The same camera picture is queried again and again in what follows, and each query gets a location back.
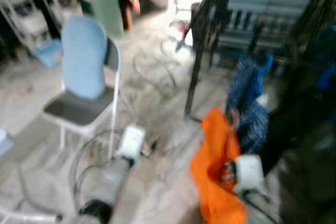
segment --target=orange bag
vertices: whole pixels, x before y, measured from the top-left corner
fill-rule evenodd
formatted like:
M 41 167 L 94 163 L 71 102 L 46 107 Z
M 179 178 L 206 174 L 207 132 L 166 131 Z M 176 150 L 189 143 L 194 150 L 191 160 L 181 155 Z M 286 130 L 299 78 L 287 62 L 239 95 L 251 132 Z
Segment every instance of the orange bag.
M 190 170 L 197 184 L 200 208 L 207 224 L 245 224 L 246 210 L 237 197 L 223 189 L 233 184 L 219 182 L 221 167 L 240 155 L 235 133 L 219 109 L 213 109 L 203 120 L 205 141 L 192 159 Z

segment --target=light blue chair backrest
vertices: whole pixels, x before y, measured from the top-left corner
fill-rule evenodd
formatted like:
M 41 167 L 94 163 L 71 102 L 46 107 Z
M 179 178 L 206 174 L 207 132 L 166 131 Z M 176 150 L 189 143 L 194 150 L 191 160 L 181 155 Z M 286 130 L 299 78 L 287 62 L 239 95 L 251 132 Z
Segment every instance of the light blue chair backrest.
M 106 86 L 103 66 L 107 37 L 101 26 L 90 17 L 72 17 L 63 26 L 61 42 L 66 89 L 83 99 L 98 99 Z

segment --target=gray chair seat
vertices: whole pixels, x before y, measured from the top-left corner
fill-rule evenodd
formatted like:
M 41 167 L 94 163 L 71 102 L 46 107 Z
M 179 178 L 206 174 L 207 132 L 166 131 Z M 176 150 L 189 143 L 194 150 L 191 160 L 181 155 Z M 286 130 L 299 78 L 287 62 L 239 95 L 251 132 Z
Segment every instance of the gray chair seat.
M 88 101 L 66 90 L 45 106 L 44 113 L 78 126 L 86 126 L 111 105 L 113 95 L 114 88 L 106 86 L 98 100 Z

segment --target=green object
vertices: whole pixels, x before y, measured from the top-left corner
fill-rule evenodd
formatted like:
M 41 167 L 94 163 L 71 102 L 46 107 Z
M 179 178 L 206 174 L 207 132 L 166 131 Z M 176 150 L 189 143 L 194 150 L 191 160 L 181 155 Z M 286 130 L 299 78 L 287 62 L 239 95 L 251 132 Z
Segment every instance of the green object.
M 118 0 L 81 2 L 83 12 L 92 15 L 105 29 L 108 36 L 123 35 L 123 25 Z

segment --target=orange plastic bag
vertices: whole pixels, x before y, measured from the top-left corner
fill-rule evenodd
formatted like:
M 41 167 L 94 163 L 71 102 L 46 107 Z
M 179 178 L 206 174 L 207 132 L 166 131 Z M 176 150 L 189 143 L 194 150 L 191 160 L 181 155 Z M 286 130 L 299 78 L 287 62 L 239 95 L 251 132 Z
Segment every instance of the orange plastic bag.
M 205 141 L 194 156 L 190 170 L 197 184 L 200 208 L 207 224 L 245 224 L 246 210 L 237 197 L 223 189 L 233 188 L 219 182 L 221 167 L 240 155 L 235 133 L 219 109 L 213 109 L 203 120 Z

